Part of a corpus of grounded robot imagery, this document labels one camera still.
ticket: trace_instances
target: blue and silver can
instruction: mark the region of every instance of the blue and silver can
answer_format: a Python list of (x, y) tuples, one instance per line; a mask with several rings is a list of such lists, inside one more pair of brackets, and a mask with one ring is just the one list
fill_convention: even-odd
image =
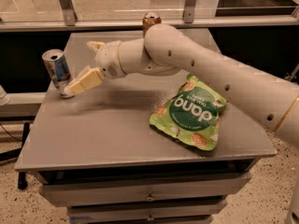
[(64, 56), (64, 52), (59, 49), (50, 49), (42, 55), (42, 59), (53, 85), (62, 98), (73, 97), (64, 92), (65, 86), (72, 81), (71, 73)]

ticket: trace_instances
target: green chip bag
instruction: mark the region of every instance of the green chip bag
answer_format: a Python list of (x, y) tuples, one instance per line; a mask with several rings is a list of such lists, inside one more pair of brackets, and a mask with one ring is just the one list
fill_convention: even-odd
[(218, 141), (219, 113), (227, 101), (193, 75), (149, 119), (164, 133), (203, 150), (212, 150)]

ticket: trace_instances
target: black chair leg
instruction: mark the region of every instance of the black chair leg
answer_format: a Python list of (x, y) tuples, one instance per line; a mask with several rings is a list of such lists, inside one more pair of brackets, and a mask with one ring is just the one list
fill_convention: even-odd
[[(26, 138), (30, 131), (30, 123), (26, 122), (24, 123), (23, 133), (22, 133), (22, 139), (21, 139), (21, 147), (25, 144)], [(26, 180), (26, 173), (25, 172), (19, 172), (19, 178), (18, 178), (18, 189), (26, 189), (28, 186), (28, 182)]]

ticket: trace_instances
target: white cup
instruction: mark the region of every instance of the white cup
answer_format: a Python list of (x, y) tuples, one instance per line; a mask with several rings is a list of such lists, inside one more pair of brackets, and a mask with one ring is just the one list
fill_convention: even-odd
[(0, 85), (0, 105), (6, 105), (10, 101), (9, 95), (4, 91)]

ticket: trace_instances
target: gray tabletop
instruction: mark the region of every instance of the gray tabletop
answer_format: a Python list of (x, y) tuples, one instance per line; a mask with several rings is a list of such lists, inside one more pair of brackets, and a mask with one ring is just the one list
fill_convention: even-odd
[[(208, 29), (182, 30), (204, 47), (217, 50)], [(73, 75), (95, 67), (90, 40), (129, 40), (141, 31), (72, 34), (65, 56)], [(170, 77), (132, 74), (105, 79), (101, 86), (61, 99), (52, 86), (15, 165), (17, 171), (70, 170), (254, 159), (276, 154), (263, 128), (228, 104), (221, 114), (220, 139), (213, 151), (174, 142), (149, 126), (150, 115), (185, 82), (184, 71)]]

